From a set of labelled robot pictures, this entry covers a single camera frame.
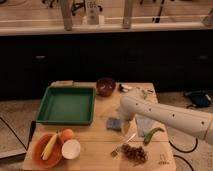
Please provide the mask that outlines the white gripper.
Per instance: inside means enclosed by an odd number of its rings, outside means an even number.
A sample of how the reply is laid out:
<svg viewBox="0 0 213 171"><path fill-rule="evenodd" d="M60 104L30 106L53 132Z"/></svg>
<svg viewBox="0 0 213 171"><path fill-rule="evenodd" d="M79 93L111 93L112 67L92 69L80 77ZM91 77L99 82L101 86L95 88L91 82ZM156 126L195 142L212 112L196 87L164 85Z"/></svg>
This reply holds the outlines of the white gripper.
<svg viewBox="0 0 213 171"><path fill-rule="evenodd" d="M123 135L126 135L129 131L131 122L134 118L135 114L125 110L124 108L119 109L119 118L121 120L121 132Z"/></svg>

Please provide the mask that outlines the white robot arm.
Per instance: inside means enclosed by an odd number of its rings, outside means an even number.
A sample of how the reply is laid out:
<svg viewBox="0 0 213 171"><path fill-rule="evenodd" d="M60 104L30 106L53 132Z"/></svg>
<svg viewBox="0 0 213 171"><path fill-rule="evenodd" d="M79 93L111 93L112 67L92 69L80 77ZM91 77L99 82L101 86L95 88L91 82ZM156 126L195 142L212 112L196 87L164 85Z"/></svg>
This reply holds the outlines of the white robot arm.
<svg viewBox="0 0 213 171"><path fill-rule="evenodd" d="M127 94L121 97L120 107L124 110L121 118L125 122L131 121L135 114L142 115L213 145L211 113L152 103Z"/></svg>

